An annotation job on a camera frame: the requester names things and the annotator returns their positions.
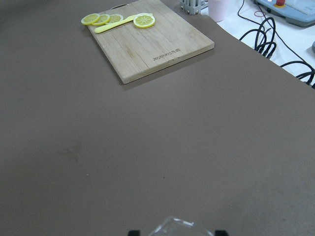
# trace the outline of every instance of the white cup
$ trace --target white cup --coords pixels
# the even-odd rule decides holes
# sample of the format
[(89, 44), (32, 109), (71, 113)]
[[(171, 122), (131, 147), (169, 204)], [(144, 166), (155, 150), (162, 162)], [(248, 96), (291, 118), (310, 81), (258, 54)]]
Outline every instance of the white cup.
[(215, 21), (223, 21), (229, 0), (208, 0), (208, 14)]

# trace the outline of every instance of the cutting board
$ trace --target cutting board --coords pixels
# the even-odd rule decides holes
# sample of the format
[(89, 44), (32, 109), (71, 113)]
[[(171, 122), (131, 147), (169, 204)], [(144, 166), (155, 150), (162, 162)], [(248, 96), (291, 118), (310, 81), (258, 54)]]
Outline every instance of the cutting board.
[(138, 0), (100, 13), (121, 14), (125, 19), (143, 12), (153, 13), (152, 27), (141, 29), (129, 22), (97, 34), (95, 26), (88, 26), (124, 84), (214, 47), (211, 39), (160, 0)]

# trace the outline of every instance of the yellow lemon slice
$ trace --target yellow lemon slice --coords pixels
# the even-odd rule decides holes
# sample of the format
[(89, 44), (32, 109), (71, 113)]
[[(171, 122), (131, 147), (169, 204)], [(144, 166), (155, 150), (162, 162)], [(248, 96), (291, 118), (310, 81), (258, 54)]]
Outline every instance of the yellow lemon slice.
[(91, 25), (98, 21), (100, 18), (100, 15), (98, 13), (92, 13), (90, 15), (85, 16), (82, 20), (81, 23), (84, 25)]
[(110, 15), (101, 14), (98, 21), (92, 23), (92, 26), (101, 26), (110, 21)]
[(133, 19), (133, 23), (139, 28), (148, 28), (154, 25), (156, 19), (152, 13), (140, 13)]
[(106, 24), (111, 24), (111, 23), (115, 23), (115, 22), (118, 22), (118, 21), (122, 21), (123, 19), (124, 19), (124, 17), (122, 15), (120, 15), (120, 14), (113, 14), (113, 15), (110, 15), (110, 20)]

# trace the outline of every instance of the transparent object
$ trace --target transparent object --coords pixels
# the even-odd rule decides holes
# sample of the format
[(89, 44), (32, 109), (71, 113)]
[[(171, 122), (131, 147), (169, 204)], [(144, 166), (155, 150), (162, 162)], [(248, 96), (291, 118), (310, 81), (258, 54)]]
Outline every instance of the transparent object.
[(206, 229), (175, 217), (168, 217), (149, 236), (213, 236)]

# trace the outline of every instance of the table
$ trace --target table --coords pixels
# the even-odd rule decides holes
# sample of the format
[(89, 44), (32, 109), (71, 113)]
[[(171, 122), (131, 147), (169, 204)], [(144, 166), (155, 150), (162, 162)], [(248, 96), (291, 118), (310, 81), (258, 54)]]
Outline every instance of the table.
[(0, 3), (0, 235), (314, 234), (314, 90), (172, 0), (215, 48), (121, 85), (80, 20), (126, 2)]

